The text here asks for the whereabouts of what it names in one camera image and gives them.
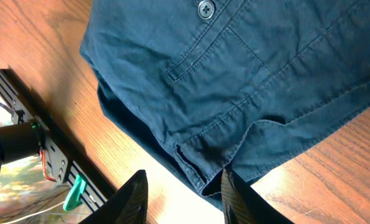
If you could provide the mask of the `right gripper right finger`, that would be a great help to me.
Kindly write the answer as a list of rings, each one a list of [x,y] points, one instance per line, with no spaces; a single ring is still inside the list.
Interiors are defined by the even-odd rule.
[[[222,173],[221,195],[226,224],[292,223],[230,167],[226,167]]]

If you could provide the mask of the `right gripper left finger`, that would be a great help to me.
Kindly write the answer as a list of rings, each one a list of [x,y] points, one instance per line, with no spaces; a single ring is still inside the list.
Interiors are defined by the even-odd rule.
[[[138,170],[96,212],[80,224],[146,224],[148,212],[148,179]]]

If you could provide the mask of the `dark blue denim shorts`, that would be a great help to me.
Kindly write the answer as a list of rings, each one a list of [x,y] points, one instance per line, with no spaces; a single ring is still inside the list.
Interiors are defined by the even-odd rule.
[[[102,0],[80,46],[104,115],[221,208],[370,107],[370,0]]]

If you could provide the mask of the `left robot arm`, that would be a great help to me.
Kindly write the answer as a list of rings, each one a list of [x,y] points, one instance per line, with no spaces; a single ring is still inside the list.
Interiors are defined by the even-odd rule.
[[[37,154],[45,146],[45,131],[38,122],[0,127],[0,171],[8,164]]]

